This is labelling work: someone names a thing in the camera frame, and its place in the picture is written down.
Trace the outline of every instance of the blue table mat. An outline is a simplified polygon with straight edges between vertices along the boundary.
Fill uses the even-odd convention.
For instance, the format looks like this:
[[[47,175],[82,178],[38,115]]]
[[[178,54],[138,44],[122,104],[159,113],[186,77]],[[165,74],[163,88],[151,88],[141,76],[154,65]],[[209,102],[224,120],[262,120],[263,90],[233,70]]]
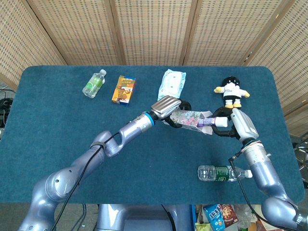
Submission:
[[[93,73],[107,72],[94,99],[82,93]],[[35,183],[71,163],[88,150],[101,131],[117,132],[149,111],[168,69],[186,72],[181,98],[194,111],[223,105],[213,92],[228,76],[236,76],[250,93],[242,110],[254,122],[288,195],[304,197],[288,130],[272,73],[245,66],[32,66],[21,77],[6,129],[0,141],[0,202],[30,202]],[[118,77],[136,78],[129,107],[111,102]],[[243,204],[237,182],[202,182],[199,165],[228,165],[239,151],[235,138],[174,129],[162,122],[129,143],[119,155],[106,158],[83,181],[71,202],[95,204]],[[236,166],[248,169],[244,156]],[[253,179],[244,179],[252,204],[266,198]]]

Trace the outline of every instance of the black cable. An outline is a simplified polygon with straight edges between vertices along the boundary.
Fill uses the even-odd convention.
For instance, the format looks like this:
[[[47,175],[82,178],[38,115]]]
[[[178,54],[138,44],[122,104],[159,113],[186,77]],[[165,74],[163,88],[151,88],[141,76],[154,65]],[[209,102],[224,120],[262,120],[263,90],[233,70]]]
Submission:
[[[110,141],[110,140],[111,140],[114,136],[116,136],[117,134],[119,134],[119,133],[117,132],[117,133],[113,134],[113,135],[112,135],[110,138],[108,138],[104,143],[106,144],[108,141]],[[75,189],[76,189],[77,186],[79,185],[79,183],[80,183],[80,181],[81,181],[83,175],[85,174],[85,172],[86,172],[86,170],[87,170],[87,167],[88,167],[89,163],[91,162],[91,160],[96,156],[96,154],[97,154],[102,148],[103,148],[103,146],[101,145],[101,146],[96,150],[96,152],[90,157],[90,159],[87,161],[87,163],[86,163],[86,165],[84,166],[84,168],[83,168],[83,170],[82,170],[82,172],[81,172],[81,174],[80,174],[78,180],[76,181],[76,183],[75,183],[75,185],[73,186],[71,192],[69,193],[67,199],[65,200],[65,202],[64,202],[64,204],[63,204],[63,206],[62,206],[62,208],[61,208],[61,211],[60,211],[60,213],[59,213],[59,215],[58,215],[56,221],[54,222],[52,228],[50,229],[50,231],[53,231],[53,230],[55,229],[56,225],[58,224],[58,222],[59,222],[59,220],[60,220],[60,218],[61,218],[61,216],[62,216],[62,214],[63,214],[63,212],[64,212],[64,209],[65,209],[65,207],[66,207],[66,205],[67,205],[69,199],[71,198],[71,196],[72,196],[72,194],[74,193]]]
[[[12,91],[12,92],[16,93],[14,90],[11,90],[11,89],[0,89],[0,91],[3,91],[3,90]]]
[[[79,219],[76,221],[75,225],[72,227],[71,231],[74,231],[75,227],[80,222],[80,220],[83,218],[84,214],[85,214],[85,204],[82,204],[82,214],[79,217]]]
[[[163,204],[162,204],[162,207],[163,207],[164,211],[167,213],[167,216],[168,216],[168,218],[169,218],[169,220],[170,220],[170,223],[171,223],[171,226],[172,226],[172,231],[177,231],[177,229],[176,229],[176,227],[175,227],[175,223],[174,223],[174,220],[173,220],[173,217],[172,217],[171,213],[170,213],[170,212],[168,212],[168,211],[165,209],[165,207],[164,207],[164,205],[163,205]]]
[[[12,98],[6,98],[6,94],[5,94],[4,99],[0,99],[0,112],[1,113],[3,112],[3,114],[1,114],[1,115],[3,115],[3,119],[0,122],[0,127],[2,126],[2,124],[5,126],[6,120],[8,118],[9,113],[10,113],[12,103],[13,103],[13,99]]]
[[[79,224],[79,226],[78,226],[77,231],[79,231],[79,229],[80,229],[80,227],[81,227],[83,221],[84,221],[85,218],[86,218],[86,215],[87,215],[87,205],[85,204],[85,215],[83,216],[83,218],[82,218],[82,220],[81,220],[81,222],[80,222],[80,224]]]
[[[239,185],[240,185],[240,188],[241,188],[241,190],[242,190],[242,193],[243,193],[243,195],[244,195],[244,198],[245,198],[245,200],[246,200],[246,203],[248,204],[248,206],[249,206],[249,208],[251,209],[251,211],[256,215],[256,217],[259,218],[260,220],[264,221],[265,223],[268,223],[268,224],[271,225],[271,226],[277,227],[278,229],[282,229],[282,230],[286,230],[286,231],[296,231],[295,229],[290,229],[290,228],[286,228],[286,227],[283,227],[283,226],[274,225],[274,224],[270,223],[269,221],[267,221],[266,219],[264,219],[263,217],[261,217],[261,216],[254,210],[254,208],[251,206],[251,204],[250,204],[250,202],[249,202],[249,200],[248,200],[248,197],[247,197],[247,194],[246,194],[246,192],[245,192],[245,189],[244,189],[244,187],[243,187],[243,185],[242,185],[241,179],[239,178],[239,176],[238,176],[238,174],[237,174],[237,172],[236,172],[236,169],[235,169],[235,166],[234,166],[234,163],[233,163],[234,159],[235,159],[234,156],[231,157],[231,158],[229,159],[229,163],[230,163],[230,165],[231,165],[231,167],[232,167],[232,169],[233,169],[233,171],[234,171],[235,177],[236,177],[236,179],[237,179],[237,181],[238,181],[238,183],[239,183]]]
[[[95,223],[94,228],[92,229],[92,231],[96,230],[96,226],[97,226],[97,222]]]

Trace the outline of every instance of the snack box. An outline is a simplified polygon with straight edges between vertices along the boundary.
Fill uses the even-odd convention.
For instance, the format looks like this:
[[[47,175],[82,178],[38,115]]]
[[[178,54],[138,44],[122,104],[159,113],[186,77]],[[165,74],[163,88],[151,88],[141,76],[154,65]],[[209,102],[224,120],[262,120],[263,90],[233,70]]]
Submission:
[[[120,76],[111,99],[112,102],[128,106],[135,84],[135,78]]]

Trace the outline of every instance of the plastic water bottle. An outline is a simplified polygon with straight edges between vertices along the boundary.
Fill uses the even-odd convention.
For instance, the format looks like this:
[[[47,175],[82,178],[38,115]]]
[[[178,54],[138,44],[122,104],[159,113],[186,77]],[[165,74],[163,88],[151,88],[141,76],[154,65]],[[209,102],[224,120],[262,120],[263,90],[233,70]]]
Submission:
[[[238,177],[252,178],[250,170],[243,170],[239,167],[235,167]],[[236,181],[236,176],[231,166],[199,166],[198,177],[202,181]]]
[[[101,88],[101,86],[105,83],[105,76],[106,71],[100,70],[99,73],[94,73],[91,77],[91,79],[88,81],[86,86],[83,88],[82,92],[90,97],[94,98],[98,90]]]

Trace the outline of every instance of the plush toy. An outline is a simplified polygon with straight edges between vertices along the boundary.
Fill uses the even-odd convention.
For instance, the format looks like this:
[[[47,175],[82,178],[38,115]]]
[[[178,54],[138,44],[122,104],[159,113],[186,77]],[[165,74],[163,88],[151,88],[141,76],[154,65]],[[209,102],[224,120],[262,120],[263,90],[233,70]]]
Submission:
[[[223,100],[227,108],[241,108],[241,97],[248,98],[250,94],[240,89],[240,81],[234,76],[229,76],[222,81],[223,87],[216,87],[215,93],[223,93]]]

